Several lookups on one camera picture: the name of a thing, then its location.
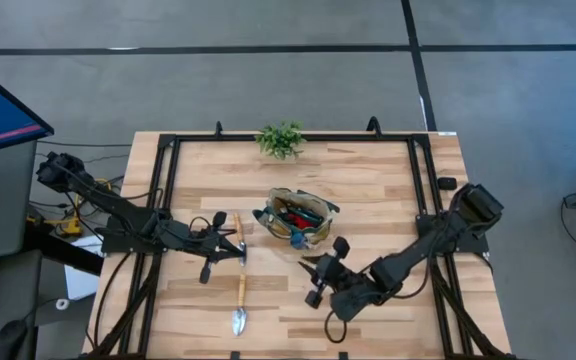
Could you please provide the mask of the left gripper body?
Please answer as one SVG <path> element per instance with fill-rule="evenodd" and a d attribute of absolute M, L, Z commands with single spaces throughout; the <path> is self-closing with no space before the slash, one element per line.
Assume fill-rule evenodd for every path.
<path fill-rule="evenodd" d="M 219 232 L 225 223 L 227 214 L 217 212 L 213 221 L 200 231 L 189 231 L 188 236 L 182 236 L 182 250 L 205 258 L 200 272 L 199 282 L 207 284 L 211 276 L 211 267 L 227 258 L 227 253 L 222 249 L 224 237 Z"/>

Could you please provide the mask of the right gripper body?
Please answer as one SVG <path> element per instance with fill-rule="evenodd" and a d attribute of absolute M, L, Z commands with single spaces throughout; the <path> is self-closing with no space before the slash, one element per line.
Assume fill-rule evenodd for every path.
<path fill-rule="evenodd" d="M 336 238 L 333 243 L 333 254 L 324 253 L 323 258 L 316 264 L 304 261 L 305 264 L 314 268 L 318 274 L 317 281 L 311 281 L 313 289 L 305 298 L 305 302 L 312 308 L 318 308 L 322 301 L 322 293 L 326 286 L 336 290 L 341 278 L 345 276 L 348 269 L 341 263 L 350 251 L 349 243 L 345 238 Z"/>

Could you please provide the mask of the narrow steel transplanter wooden handle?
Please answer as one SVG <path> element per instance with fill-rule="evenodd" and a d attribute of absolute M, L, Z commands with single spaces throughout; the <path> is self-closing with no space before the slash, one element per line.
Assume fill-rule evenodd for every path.
<path fill-rule="evenodd" d="M 247 244 L 245 241 L 243 224 L 241 221 L 241 217 L 238 213 L 234 213 L 233 217 L 234 217 L 238 245 L 240 250 L 244 253 L 244 255 L 239 259 L 239 263 L 242 267 L 244 267 L 247 261 Z"/>

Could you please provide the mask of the cream green gardening bag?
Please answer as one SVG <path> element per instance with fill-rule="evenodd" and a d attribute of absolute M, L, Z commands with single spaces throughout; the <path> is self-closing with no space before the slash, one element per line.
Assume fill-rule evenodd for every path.
<path fill-rule="evenodd" d="M 323 223 L 303 230 L 289 225 L 282 219 L 281 215 L 281 210 L 284 208 L 285 203 L 294 203 L 312 210 L 323 217 Z M 266 228 L 271 235 L 278 239 L 284 239 L 290 243 L 290 237 L 293 233 L 304 233 L 310 243 L 309 249 L 313 249 L 329 236 L 334 216 L 339 212 L 340 208 L 336 204 L 303 190 L 293 191 L 289 188 L 272 188 L 269 191 L 266 206 L 261 210 L 253 210 L 252 214 L 262 227 Z"/>

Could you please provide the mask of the green handled pruning shears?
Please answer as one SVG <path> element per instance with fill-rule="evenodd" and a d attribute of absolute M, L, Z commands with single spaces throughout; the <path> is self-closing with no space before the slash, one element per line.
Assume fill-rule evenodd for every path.
<path fill-rule="evenodd" d="M 304 218 L 308 218 L 314 223 L 313 227 L 319 226 L 323 223 L 323 217 L 316 214 L 312 210 L 298 206 L 294 203 L 285 203 L 284 208 L 281 210 L 282 219 L 286 213 L 298 214 Z"/>

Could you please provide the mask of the red black gardening glove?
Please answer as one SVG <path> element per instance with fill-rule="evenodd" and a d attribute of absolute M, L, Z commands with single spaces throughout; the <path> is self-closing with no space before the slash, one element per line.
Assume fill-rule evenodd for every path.
<path fill-rule="evenodd" d="M 304 218 L 298 214 L 294 213 L 286 213 L 283 217 L 284 221 L 287 222 L 289 225 L 294 226 L 300 230 L 311 228 L 314 226 L 314 223 L 311 222 L 308 218 Z"/>

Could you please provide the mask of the small green potted plant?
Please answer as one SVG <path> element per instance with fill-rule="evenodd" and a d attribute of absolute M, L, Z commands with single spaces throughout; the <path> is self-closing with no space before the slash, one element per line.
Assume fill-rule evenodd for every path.
<path fill-rule="evenodd" d="M 305 142 L 301 130 L 301 124 L 295 121 L 269 124 L 254 136 L 254 140 L 264 155 L 278 160 L 298 158 L 303 153 L 300 146 Z"/>

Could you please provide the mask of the white paper sheet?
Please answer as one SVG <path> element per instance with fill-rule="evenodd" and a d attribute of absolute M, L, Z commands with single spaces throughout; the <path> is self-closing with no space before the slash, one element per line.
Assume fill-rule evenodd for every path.
<path fill-rule="evenodd" d="M 102 241 L 96 236 L 79 238 L 72 242 L 72 245 L 104 258 L 104 253 L 101 251 Z M 97 292 L 99 283 L 98 275 L 75 269 L 70 265 L 64 266 L 64 274 L 69 300 L 80 300 Z"/>

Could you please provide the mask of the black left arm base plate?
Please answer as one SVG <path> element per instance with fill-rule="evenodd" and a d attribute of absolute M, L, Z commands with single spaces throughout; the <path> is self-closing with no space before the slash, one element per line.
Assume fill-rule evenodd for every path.
<path fill-rule="evenodd" d="M 102 251 L 105 253 L 161 253 L 167 250 L 161 241 L 126 230 L 121 224 L 97 227 L 96 231 L 103 238 Z"/>

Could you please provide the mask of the black aluminium table frame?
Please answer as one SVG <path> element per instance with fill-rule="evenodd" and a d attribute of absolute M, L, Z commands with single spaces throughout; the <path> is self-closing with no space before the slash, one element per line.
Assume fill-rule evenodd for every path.
<path fill-rule="evenodd" d="M 444 253 L 425 278 L 411 270 L 399 293 L 368 305 L 343 324 L 329 317 L 332 290 L 317 309 L 305 298 L 313 284 L 302 256 L 333 254 L 343 237 L 342 263 L 359 272 L 419 238 L 418 215 L 446 211 L 468 184 L 456 137 L 435 133 L 304 132 L 303 153 L 278 160 L 260 152 L 255 134 L 136 134 L 122 193 L 141 207 L 163 209 L 201 230 L 223 211 L 224 229 L 243 224 L 247 261 L 226 259 L 199 282 L 205 259 L 181 251 L 105 253 L 90 339 L 78 360 L 515 360 L 492 278 L 474 253 Z M 439 177 L 457 189 L 438 188 Z M 336 204 L 329 236 L 297 250 L 262 227 L 272 188 L 303 190 Z M 240 275 L 246 275 L 247 319 L 232 331 Z"/>

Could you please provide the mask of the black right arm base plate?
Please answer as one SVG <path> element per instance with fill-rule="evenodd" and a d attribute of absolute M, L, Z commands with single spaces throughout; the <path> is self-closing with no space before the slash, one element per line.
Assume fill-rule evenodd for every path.
<path fill-rule="evenodd" d="M 433 230 L 438 225 L 438 221 L 439 219 L 436 215 L 418 215 L 415 224 L 419 237 Z M 489 251 L 489 246 L 484 235 L 476 237 L 472 234 L 463 234 L 458 239 L 443 243 L 438 241 L 435 244 L 434 251 L 441 254 L 452 252 L 483 254 Z"/>

